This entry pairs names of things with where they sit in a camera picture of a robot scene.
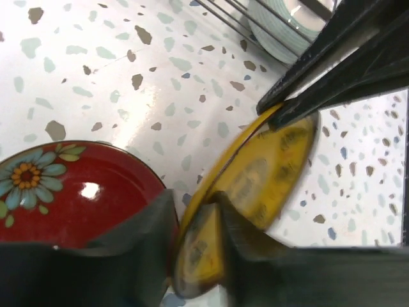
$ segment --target orange flower center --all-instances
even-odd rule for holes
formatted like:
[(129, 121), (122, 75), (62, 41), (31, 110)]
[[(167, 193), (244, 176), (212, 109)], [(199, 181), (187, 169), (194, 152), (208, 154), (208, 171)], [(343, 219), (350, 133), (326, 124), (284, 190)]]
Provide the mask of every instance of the orange flower center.
[(41, 172), (35, 165), (31, 163), (21, 163), (13, 170), (13, 184), (19, 189), (31, 189), (36, 187), (40, 181)]

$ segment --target painted flower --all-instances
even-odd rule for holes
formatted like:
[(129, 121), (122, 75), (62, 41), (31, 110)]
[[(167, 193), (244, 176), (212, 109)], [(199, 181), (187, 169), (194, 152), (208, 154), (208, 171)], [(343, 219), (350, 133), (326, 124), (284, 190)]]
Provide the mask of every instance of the painted flower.
[(66, 172), (64, 164), (53, 164), (55, 152), (44, 153), (41, 148), (12, 159), (0, 168), (0, 197), (7, 195), (8, 210), (19, 206), (32, 209), (37, 201), (50, 203), (51, 191), (60, 191), (63, 184), (55, 178)]

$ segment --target dish rack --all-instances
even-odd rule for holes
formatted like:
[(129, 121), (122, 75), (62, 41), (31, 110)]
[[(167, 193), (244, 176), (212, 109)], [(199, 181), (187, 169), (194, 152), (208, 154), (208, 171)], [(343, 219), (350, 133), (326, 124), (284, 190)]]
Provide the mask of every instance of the dish rack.
[[(246, 0), (224, 0), (224, 2), (226, 3), (226, 7), (227, 6), (229, 7), (228, 10), (223, 5), (216, 3), (214, 0), (195, 0), (195, 1), (198, 4), (200, 4), (203, 8), (208, 10), (209, 13), (213, 14), (215, 17), (217, 17), (219, 20), (221, 20), (223, 23), (229, 26), (229, 28), (236, 31), (239, 35), (243, 36), (248, 42), (253, 43), (255, 46), (265, 51), (266, 53), (267, 51), (264, 50), (264, 48), (257, 41), (256, 37), (252, 34), (252, 31), (248, 24), (248, 20), (251, 20), (253, 23), (255, 23), (255, 25), (260, 27), (271, 38), (278, 41), (292, 55), (295, 55), (297, 58), (299, 58), (302, 55), (299, 52), (293, 50), (290, 46), (286, 44), (286, 42), (283, 42), (283, 40), (281, 40), (276, 35), (274, 35), (270, 30), (268, 30), (264, 25), (262, 25), (262, 23), (260, 23), (254, 17), (252, 17), (249, 14), (249, 11), (247, 9), (247, 5), (245, 3)], [(272, 15), (272, 17), (278, 19), (286, 27), (290, 28), (292, 31), (297, 33), (297, 35), (300, 38), (308, 42), (310, 45), (313, 43), (313, 41), (309, 37), (304, 35), (294, 25), (284, 20), (284, 18), (281, 17), (281, 15), (279, 15), (277, 12), (271, 9), (271, 7), (269, 7), (264, 2), (264, 0), (250, 0), (250, 1), (256, 1), (257, 3), (259, 3), (266, 11), (268, 11)], [(300, 2), (303, 3), (306, 7), (308, 7), (308, 9), (310, 9), (319, 18), (323, 19), (325, 22), (328, 22), (333, 14), (332, 11), (328, 10), (318, 0), (300, 0)], [(333, 0), (333, 2), (334, 2), (334, 8), (336, 8), (338, 5), (338, 0)], [(279, 62), (287, 68), (291, 66), (281, 61)]]

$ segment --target terrazzo countertop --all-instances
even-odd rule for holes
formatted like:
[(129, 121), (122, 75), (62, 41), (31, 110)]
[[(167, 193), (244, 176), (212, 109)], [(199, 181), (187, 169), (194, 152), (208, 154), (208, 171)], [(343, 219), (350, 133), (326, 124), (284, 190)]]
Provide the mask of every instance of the terrazzo countertop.
[[(62, 139), (146, 162), (183, 214), (204, 169), (285, 68), (195, 1), (16, 0), (0, 11), (0, 159)], [(407, 93), (321, 112), (307, 175), (269, 234), (299, 246), (401, 241)], [(219, 289), (163, 305), (219, 307)]]

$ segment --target red plate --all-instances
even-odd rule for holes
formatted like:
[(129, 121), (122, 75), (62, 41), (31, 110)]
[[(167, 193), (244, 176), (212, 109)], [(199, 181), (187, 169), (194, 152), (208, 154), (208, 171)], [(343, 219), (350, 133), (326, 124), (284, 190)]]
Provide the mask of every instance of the red plate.
[(0, 164), (0, 241), (83, 248), (164, 189), (147, 165), (109, 145), (34, 147)]

